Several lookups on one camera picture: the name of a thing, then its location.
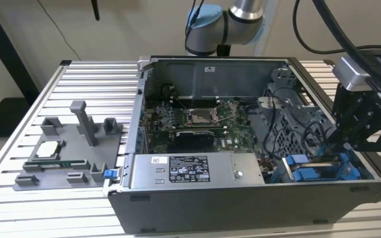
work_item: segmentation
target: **open computer tower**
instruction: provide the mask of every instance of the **open computer tower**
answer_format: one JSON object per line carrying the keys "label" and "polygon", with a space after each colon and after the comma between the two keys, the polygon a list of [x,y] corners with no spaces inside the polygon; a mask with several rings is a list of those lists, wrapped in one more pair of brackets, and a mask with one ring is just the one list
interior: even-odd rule
{"label": "open computer tower", "polygon": [[103,187],[127,233],[331,224],[381,200],[377,153],[323,154],[333,103],[294,58],[155,56],[139,70]]}

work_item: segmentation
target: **motherboard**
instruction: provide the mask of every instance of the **motherboard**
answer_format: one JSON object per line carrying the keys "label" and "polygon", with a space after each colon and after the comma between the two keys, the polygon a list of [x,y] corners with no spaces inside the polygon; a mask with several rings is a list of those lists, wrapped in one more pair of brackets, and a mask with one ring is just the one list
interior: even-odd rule
{"label": "motherboard", "polygon": [[238,100],[179,100],[146,109],[149,153],[233,151],[259,155],[246,108]]}

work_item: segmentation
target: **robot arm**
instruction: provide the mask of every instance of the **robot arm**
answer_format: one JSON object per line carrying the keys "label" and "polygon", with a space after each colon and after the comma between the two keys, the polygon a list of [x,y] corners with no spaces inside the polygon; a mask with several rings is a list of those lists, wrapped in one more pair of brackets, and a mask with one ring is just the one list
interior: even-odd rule
{"label": "robot arm", "polygon": [[226,11],[202,4],[189,15],[185,48],[194,56],[214,54],[217,45],[246,44],[262,31],[262,0],[235,0]]}
{"label": "robot arm", "polygon": [[346,38],[323,0],[313,0],[321,18],[342,46],[347,57],[335,64],[333,73],[339,80],[333,117],[337,129],[326,139],[330,151],[339,151],[345,143],[358,151],[381,151],[367,138],[381,130],[381,50],[358,51]]}

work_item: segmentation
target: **sticker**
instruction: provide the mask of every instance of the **sticker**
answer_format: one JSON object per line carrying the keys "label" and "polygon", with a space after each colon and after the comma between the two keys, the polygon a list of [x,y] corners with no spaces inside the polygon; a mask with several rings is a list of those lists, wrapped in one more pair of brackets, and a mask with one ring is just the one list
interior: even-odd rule
{"label": "sticker", "polygon": [[53,168],[59,168],[61,165],[57,165],[57,164],[51,164],[51,165],[40,165],[38,166],[40,168],[42,169],[53,169]]}
{"label": "sticker", "polygon": [[170,182],[209,182],[206,156],[170,156]]}
{"label": "sticker", "polygon": [[205,67],[203,72],[215,72],[215,67]]}
{"label": "sticker", "polygon": [[166,158],[167,157],[153,156],[150,163],[151,164],[166,164]]}

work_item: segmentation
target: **green circuit board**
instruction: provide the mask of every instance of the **green circuit board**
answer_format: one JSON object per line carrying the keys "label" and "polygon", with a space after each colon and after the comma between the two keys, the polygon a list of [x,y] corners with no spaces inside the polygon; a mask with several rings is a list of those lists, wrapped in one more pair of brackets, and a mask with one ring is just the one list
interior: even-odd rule
{"label": "green circuit board", "polygon": [[170,153],[175,133],[211,132],[213,145],[199,152],[234,151],[259,154],[257,138],[250,127],[245,107],[233,101],[219,101],[214,108],[181,109],[167,105],[149,111],[149,152]]}

